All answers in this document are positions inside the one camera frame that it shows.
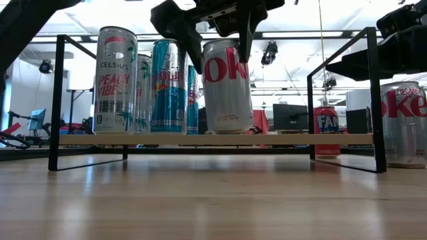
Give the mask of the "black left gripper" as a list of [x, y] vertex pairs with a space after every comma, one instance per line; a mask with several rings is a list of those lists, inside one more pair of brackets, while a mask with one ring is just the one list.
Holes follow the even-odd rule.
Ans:
[[196, 23], [217, 18], [239, 19], [249, 16], [246, 36], [240, 35], [240, 62], [250, 58], [254, 33], [259, 23], [267, 18], [267, 11], [282, 7], [285, 0], [194, 0], [196, 7], [180, 9], [174, 0], [165, 0], [151, 9], [150, 21], [157, 32], [168, 39], [175, 39], [188, 53], [195, 70], [201, 70], [201, 35]]

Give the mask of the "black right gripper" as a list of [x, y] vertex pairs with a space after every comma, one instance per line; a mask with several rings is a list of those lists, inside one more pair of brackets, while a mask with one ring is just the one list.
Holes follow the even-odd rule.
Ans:
[[[416, 25], [399, 31], [377, 44], [380, 60], [380, 79], [390, 79], [399, 74], [427, 72], [427, 25]], [[368, 79], [368, 58], [343, 56], [326, 66], [338, 75], [365, 81]]]

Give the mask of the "silver Diet Coke can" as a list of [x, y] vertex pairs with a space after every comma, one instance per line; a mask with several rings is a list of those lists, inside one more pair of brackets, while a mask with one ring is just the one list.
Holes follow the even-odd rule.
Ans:
[[427, 168], [427, 96], [419, 83], [382, 85], [381, 107], [387, 166]]
[[246, 132], [254, 124], [250, 74], [236, 39], [203, 46], [202, 83], [207, 128], [217, 134]]

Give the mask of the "blue silver Red Bull can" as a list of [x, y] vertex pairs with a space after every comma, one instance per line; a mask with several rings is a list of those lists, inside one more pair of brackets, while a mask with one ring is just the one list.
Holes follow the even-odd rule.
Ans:
[[150, 133], [187, 133], [187, 76], [187, 53], [179, 42], [174, 39], [155, 41], [151, 65]]
[[188, 66], [188, 97], [187, 97], [187, 134], [198, 134], [199, 105], [198, 105], [198, 74], [193, 65]]

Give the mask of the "red Fanta can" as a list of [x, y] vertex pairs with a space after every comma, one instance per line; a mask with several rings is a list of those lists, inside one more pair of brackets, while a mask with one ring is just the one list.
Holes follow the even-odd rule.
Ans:
[[[338, 134], [338, 114], [333, 106], [314, 108], [314, 133]], [[335, 159], [340, 155], [340, 145], [316, 145], [315, 156], [319, 159]]]

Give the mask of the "white Celsius can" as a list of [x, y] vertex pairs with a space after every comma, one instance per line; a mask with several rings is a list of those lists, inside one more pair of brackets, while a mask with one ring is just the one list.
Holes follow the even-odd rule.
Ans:
[[151, 60], [148, 55], [137, 55], [137, 83], [135, 102], [135, 133], [149, 133]]
[[93, 132], [132, 134], [137, 73], [137, 36], [106, 26], [97, 39]]

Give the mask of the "white cabinet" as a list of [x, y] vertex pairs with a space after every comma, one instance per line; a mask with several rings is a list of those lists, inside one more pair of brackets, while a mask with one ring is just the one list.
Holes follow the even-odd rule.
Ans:
[[370, 106], [370, 91], [368, 89], [346, 92], [346, 110], [365, 109]]

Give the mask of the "black box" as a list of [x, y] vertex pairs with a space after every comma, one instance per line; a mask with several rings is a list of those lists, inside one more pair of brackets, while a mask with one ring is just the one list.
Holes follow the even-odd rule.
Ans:
[[346, 111], [346, 128], [350, 134], [371, 133], [370, 109]]

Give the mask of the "red cloth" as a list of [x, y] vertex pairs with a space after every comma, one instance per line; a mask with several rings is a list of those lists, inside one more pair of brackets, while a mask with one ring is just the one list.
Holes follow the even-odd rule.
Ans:
[[264, 110], [253, 110], [254, 126], [252, 132], [254, 135], [267, 135], [269, 131], [268, 119]]

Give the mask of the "black computer monitor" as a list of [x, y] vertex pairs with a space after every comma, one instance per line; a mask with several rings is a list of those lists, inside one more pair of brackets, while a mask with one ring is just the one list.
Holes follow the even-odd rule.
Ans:
[[308, 109], [305, 105], [273, 104], [275, 130], [308, 130]]

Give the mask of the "black leg table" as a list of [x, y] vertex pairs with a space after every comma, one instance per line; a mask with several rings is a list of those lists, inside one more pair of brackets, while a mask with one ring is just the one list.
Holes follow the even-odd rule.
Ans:
[[68, 124], [68, 134], [73, 133], [73, 108], [74, 108], [74, 102], [79, 99], [79, 97], [83, 93], [92, 93], [92, 96], [94, 96], [94, 88], [90, 89], [67, 89], [66, 92], [71, 94], [71, 100], [70, 100], [70, 107], [69, 107], [69, 124]]

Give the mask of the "small grey monitor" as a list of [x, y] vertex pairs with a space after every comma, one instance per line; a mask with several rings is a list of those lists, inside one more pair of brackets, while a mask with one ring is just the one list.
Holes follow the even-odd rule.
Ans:
[[44, 123], [46, 109], [33, 110], [31, 112], [31, 118], [29, 121], [29, 130], [36, 131], [41, 130]]

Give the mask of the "wooden shelf black metal frame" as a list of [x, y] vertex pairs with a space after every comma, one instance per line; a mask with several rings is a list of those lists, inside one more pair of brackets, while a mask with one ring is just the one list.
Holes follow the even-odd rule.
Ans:
[[[313, 83], [314, 73], [325, 68], [332, 60], [337, 58], [346, 49], [355, 44], [358, 40], [365, 37], [367, 42], [367, 61], [368, 78], [370, 80], [370, 96], [372, 100], [372, 130], [371, 134], [316, 134], [314, 132], [314, 100]], [[387, 170], [384, 137], [382, 129], [382, 105], [380, 96], [379, 64], [378, 64], [378, 46], [375, 27], [366, 27], [345, 45], [339, 48], [330, 58], [316, 67], [312, 73], [307, 76], [308, 90], [308, 126], [307, 134], [295, 135], [107, 135], [105, 137], [98, 135], [62, 135], [59, 132], [59, 123], [56, 118], [60, 116], [61, 108], [61, 86], [63, 83], [63, 62], [65, 53], [65, 43], [81, 48], [82, 46], [72, 40], [67, 35], [58, 35], [56, 42], [57, 73], [54, 77], [53, 87], [53, 105], [52, 105], [52, 131], [50, 138], [48, 169], [58, 171], [58, 157], [60, 145], [120, 145], [122, 147], [122, 159], [126, 160], [128, 149], [131, 145], [150, 144], [150, 145], [290, 145], [308, 144], [310, 146], [310, 159], [314, 161], [316, 145], [331, 144], [372, 144], [374, 146], [374, 160], [376, 168], [375, 173], [384, 173]]]

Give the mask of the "black aluminium table frame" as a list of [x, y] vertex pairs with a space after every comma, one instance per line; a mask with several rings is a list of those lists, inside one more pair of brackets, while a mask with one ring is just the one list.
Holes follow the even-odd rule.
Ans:
[[[122, 154], [122, 148], [64, 148], [59, 149], [59, 156], [91, 155], [91, 154]], [[310, 153], [305, 148], [131, 148], [129, 154], [167, 154], [167, 155], [307, 155]], [[22, 159], [38, 159], [49, 156], [48, 148], [40, 149], [0, 149], [0, 161], [13, 161]]]

